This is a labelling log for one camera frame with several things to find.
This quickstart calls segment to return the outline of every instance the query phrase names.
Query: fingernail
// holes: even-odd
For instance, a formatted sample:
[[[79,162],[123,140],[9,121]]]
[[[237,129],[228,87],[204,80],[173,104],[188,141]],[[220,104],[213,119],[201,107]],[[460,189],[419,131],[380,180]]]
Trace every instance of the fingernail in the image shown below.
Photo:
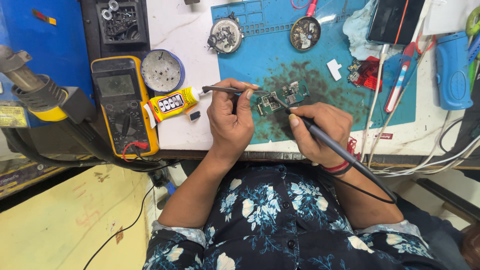
[[[292,127],[296,127],[296,126],[298,126],[298,124],[299,124],[299,119],[298,119],[298,117],[297,117],[295,114],[293,114],[293,113],[288,116],[288,120],[290,120],[290,125],[291,125]]]
[[[252,95],[253,95],[253,90],[248,89],[248,90],[247,90],[247,99],[250,100],[250,98],[252,97]]]

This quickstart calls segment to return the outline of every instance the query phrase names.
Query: shirt cuff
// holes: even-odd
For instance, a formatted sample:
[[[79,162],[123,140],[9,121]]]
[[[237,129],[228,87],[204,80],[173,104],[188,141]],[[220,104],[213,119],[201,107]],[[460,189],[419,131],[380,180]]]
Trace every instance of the shirt cuff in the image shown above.
[[[195,242],[204,248],[206,248],[206,240],[205,240],[205,234],[203,233],[202,230],[200,229],[190,229],[190,228],[181,228],[181,227],[167,227],[163,226],[160,224],[158,221],[154,221],[152,223],[153,231],[159,231],[159,230],[168,230],[168,231],[174,231],[177,233],[180,233],[184,235],[188,240]]]
[[[363,230],[354,231],[356,235],[363,234],[363,233],[376,233],[376,232],[396,232],[396,233],[411,234],[420,238],[423,244],[428,248],[428,244],[421,237],[420,230],[418,229],[418,227],[410,223],[408,220],[404,220],[396,224],[377,224]]]

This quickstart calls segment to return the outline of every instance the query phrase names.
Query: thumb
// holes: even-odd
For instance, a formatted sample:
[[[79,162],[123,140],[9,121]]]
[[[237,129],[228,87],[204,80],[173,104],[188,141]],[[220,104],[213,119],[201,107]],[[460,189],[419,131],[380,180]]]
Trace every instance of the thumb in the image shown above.
[[[295,114],[291,114],[288,117],[290,127],[292,128],[293,136],[297,141],[300,152],[309,158],[308,153],[314,153],[319,151],[317,142],[314,140],[307,127],[303,123],[302,119]]]
[[[237,101],[237,117],[240,121],[252,121],[252,110],[250,109],[250,98],[253,90],[244,91]]]

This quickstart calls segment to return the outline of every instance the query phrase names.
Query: shirt button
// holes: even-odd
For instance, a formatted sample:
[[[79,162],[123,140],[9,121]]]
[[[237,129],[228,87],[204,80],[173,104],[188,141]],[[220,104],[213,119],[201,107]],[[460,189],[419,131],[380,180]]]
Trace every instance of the shirt button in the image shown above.
[[[295,246],[296,246],[296,243],[295,243],[295,241],[290,240],[290,241],[287,243],[287,245],[288,245],[288,248],[289,248],[289,249],[294,249]]]

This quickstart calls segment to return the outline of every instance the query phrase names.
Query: silicone mat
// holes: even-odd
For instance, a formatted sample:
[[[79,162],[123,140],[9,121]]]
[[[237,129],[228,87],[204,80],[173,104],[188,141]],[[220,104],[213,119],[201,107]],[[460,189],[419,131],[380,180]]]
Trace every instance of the silicone mat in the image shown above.
[[[298,6],[306,3],[306,0],[294,1]],[[308,51],[298,51],[290,42],[291,26],[305,15],[307,8],[296,10],[288,0],[251,0],[212,7],[213,22],[235,12],[245,33],[245,39],[236,52],[218,54],[221,79],[233,77],[258,84],[269,91],[305,79],[311,96],[299,105],[319,101],[334,105],[353,116],[352,131],[365,129],[373,91],[364,87],[357,88],[347,81],[349,74],[347,67],[352,64],[353,57],[348,50],[348,37],[342,30],[344,21],[354,11],[362,9],[365,4],[365,0],[319,1],[315,17],[322,24],[322,33],[319,42]],[[384,86],[375,104],[372,128],[383,126],[388,118],[384,111],[385,103],[392,89],[401,57],[396,55],[385,62]],[[326,65],[332,59],[336,59],[342,65],[339,69],[342,78],[338,81],[333,79]],[[416,62],[413,62],[410,65],[407,74],[407,77],[411,76],[410,85],[389,125],[415,121],[417,96],[417,76],[413,73],[415,64]],[[288,116],[283,111],[264,117],[258,114],[255,105],[256,97],[253,96],[251,107],[255,134],[251,144],[294,139]]]

